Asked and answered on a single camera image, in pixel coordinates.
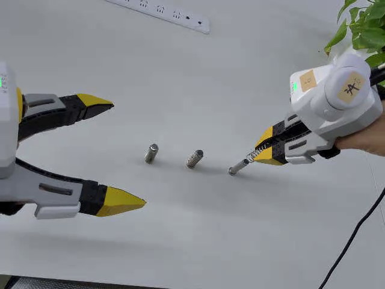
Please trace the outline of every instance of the power strip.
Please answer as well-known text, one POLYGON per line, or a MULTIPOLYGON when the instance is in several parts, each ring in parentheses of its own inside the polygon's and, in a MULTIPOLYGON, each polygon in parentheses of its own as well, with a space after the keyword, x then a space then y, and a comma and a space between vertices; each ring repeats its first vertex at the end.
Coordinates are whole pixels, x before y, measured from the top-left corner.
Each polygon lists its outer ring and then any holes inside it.
POLYGON ((151 15, 171 23, 200 31, 210 33, 210 22, 207 18, 183 11, 181 8, 164 5, 160 0, 106 0, 135 11, 151 15))

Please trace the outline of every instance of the human hand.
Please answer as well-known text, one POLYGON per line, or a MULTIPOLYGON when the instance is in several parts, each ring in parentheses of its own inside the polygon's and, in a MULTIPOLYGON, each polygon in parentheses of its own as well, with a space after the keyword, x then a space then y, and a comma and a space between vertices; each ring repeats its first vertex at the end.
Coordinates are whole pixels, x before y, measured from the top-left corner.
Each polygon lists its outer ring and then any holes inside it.
POLYGON ((346 137, 336 140, 336 147, 339 149, 360 149, 370 154, 385 157, 385 101, 384 112, 367 128, 346 137))

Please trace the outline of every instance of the coil spring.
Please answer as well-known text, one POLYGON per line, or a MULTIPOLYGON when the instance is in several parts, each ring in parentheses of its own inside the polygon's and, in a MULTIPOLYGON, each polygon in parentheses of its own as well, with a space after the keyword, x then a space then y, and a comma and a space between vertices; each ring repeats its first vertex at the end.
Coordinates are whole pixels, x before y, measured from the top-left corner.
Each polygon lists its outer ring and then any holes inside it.
POLYGON ((252 151, 250 152, 247 156, 246 156, 246 160, 248 160, 249 162, 253 163, 255 162, 255 158, 258 157, 258 155, 264 151, 265 149, 267 149, 269 147, 269 143, 265 143, 263 146, 261 146, 260 148, 256 149, 255 151, 252 151))

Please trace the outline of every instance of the metal pin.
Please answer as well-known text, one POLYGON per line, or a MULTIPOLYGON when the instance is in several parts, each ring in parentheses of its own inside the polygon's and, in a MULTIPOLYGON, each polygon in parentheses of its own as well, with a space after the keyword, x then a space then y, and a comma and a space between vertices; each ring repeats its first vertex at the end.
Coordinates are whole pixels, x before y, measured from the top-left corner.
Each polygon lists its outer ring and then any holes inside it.
POLYGON ((147 151, 146 156, 144 157, 144 160, 147 164, 152 164, 154 162, 158 150, 159 147, 156 145, 156 143, 150 145, 149 150, 147 151))
POLYGON ((227 170, 228 173, 230 175, 235 175, 236 173, 238 173, 241 169, 243 169, 245 166, 247 166, 248 164, 250 164, 250 162, 246 159, 240 161, 238 164, 236 164, 235 166, 233 167, 229 167, 229 169, 227 170))
POLYGON ((194 154, 192 156, 190 156, 187 160, 187 167, 189 169, 193 169, 196 164, 203 158, 203 151, 202 150, 197 150, 194 152, 194 154))

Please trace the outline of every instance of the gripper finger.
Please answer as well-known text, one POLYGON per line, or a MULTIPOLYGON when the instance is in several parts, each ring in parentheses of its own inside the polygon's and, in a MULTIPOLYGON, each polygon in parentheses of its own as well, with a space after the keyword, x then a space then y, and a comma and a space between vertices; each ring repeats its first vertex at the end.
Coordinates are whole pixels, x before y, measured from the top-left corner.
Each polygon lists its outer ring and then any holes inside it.
POLYGON ((19 141, 39 132, 73 125, 114 106, 110 101, 85 94, 61 98, 50 94, 27 94, 24 100, 26 110, 19 124, 19 141))

